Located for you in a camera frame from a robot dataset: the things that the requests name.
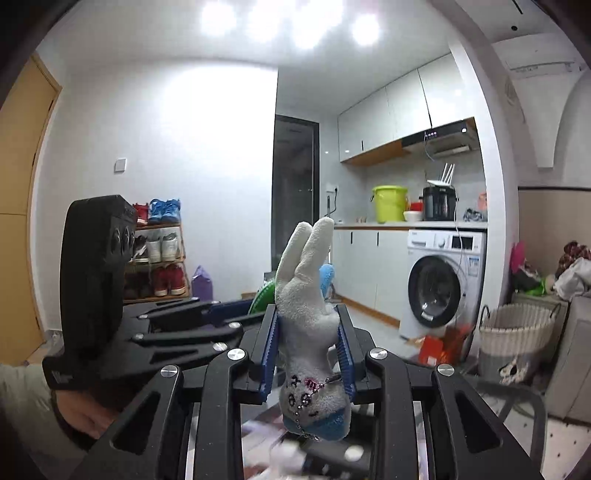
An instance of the red shoe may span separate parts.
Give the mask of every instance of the red shoe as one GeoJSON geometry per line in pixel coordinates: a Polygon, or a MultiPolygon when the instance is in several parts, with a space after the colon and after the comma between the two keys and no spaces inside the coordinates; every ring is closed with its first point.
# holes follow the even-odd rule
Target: red shoe
{"type": "Polygon", "coordinates": [[[163,267],[158,267],[152,272],[152,287],[157,297],[165,297],[168,294],[168,271],[163,267]]]}
{"type": "Polygon", "coordinates": [[[168,274],[168,281],[170,282],[171,295],[182,295],[187,291],[184,281],[184,272],[181,267],[176,264],[166,267],[168,274]]]}
{"type": "Polygon", "coordinates": [[[138,225],[148,224],[148,204],[141,205],[139,203],[134,204],[135,210],[138,212],[138,225]]]}

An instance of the cloth bundle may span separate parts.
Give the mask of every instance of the cloth bundle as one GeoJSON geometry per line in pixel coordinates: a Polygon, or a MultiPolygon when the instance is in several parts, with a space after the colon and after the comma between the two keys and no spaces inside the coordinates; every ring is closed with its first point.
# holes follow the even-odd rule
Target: cloth bundle
{"type": "Polygon", "coordinates": [[[591,260],[591,251],[587,245],[581,245],[573,240],[564,246],[564,255],[558,260],[558,269],[554,276],[559,278],[578,258],[591,260]]]}

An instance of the blue sneaker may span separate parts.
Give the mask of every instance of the blue sneaker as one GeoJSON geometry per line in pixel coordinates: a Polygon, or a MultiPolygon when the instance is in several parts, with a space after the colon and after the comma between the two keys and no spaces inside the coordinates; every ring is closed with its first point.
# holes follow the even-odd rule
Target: blue sneaker
{"type": "Polygon", "coordinates": [[[181,222],[181,201],[178,199],[168,200],[164,205],[162,223],[181,222]]]}
{"type": "Polygon", "coordinates": [[[153,225],[162,221],[165,203],[162,200],[154,199],[148,206],[148,224],[153,225]]]}

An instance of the sneaker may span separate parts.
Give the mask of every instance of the sneaker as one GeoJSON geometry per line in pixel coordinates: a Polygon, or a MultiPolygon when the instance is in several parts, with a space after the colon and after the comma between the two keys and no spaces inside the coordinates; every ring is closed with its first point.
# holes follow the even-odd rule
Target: sneaker
{"type": "Polygon", "coordinates": [[[136,300],[138,298],[137,276],[133,273],[126,273],[123,287],[124,300],[136,300]]]}
{"type": "Polygon", "coordinates": [[[181,222],[181,201],[178,199],[168,200],[164,205],[162,223],[181,222]]]}
{"type": "Polygon", "coordinates": [[[154,295],[148,272],[138,272],[137,282],[138,293],[141,299],[146,299],[154,295]]]}
{"type": "Polygon", "coordinates": [[[146,237],[138,236],[134,242],[134,262],[148,263],[148,247],[146,245],[146,237]]]}
{"type": "Polygon", "coordinates": [[[160,237],[149,239],[148,245],[148,260],[150,263],[159,263],[162,261],[162,254],[160,252],[160,237]]]}
{"type": "Polygon", "coordinates": [[[148,224],[148,204],[134,203],[135,211],[138,212],[138,225],[148,224]]]}
{"type": "Polygon", "coordinates": [[[165,297],[168,294],[167,273],[163,267],[158,267],[152,272],[152,287],[157,297],[165,297]]]}
{"type": "Polygon", "coordinates": [[[162,200],[154,199],[148,206],[148,223],[153,225],[162,221],[162,213],[165,203],[162,200]]]}
{"type": "Polygon", "coordinates": [[[178,254],[178,237],[176,233],[170,233],[162,238],[162,261],[174,262],[178,254]]]}
{"type": "Polygon", "coordinates": [[[170,294],[182,295],[187,291],[183,269],[176,264],[166,267],[168,281],[170,282],[170,294]]]}

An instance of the wicker basket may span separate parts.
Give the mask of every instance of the wicker basket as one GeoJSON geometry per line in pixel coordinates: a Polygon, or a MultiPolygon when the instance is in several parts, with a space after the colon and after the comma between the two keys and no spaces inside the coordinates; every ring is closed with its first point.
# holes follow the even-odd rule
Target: wicker basket
{"type": "Polygon", "coordinates": [[[550,340],[555,310],[514,303],[490,312],[485,306],[480,314],[479,375],[503,385],[530,379],[550,340]]]}

